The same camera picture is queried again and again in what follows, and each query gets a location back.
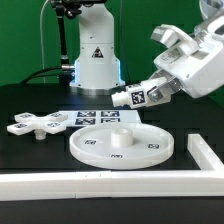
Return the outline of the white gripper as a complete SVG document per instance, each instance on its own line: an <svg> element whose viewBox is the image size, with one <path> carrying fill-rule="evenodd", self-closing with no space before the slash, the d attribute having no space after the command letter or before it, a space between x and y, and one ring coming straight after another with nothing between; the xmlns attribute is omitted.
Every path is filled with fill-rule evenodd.
<svg viewBox="0 0 224 224"><path fill-rule="evenodd" d="M224 85L224 44L206 38L181 41L154 60L157 68L151 79L155 85L147 92L151 101L160 101L183 90L192 98L210 94Z"/></svg>

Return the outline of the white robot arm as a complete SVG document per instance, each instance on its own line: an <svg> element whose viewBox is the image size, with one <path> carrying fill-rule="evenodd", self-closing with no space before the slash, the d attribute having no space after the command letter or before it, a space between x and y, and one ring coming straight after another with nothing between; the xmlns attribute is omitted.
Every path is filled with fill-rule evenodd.
<svg viewBox="0 0 224 224"><path fill-rule="evenodd" d="M124 84L114 54L114 19L104 2L81 4L80 55L70 85L89 92ZM199 6L203 22L191 35L168 24L154 29L151 39L166 47L154 60L157 70L148 80L114 94L116 105L133 104L137 93L143 94L141 105L168 102L180 90L200 98L224 85L224 0L199 0Z"/></svg>

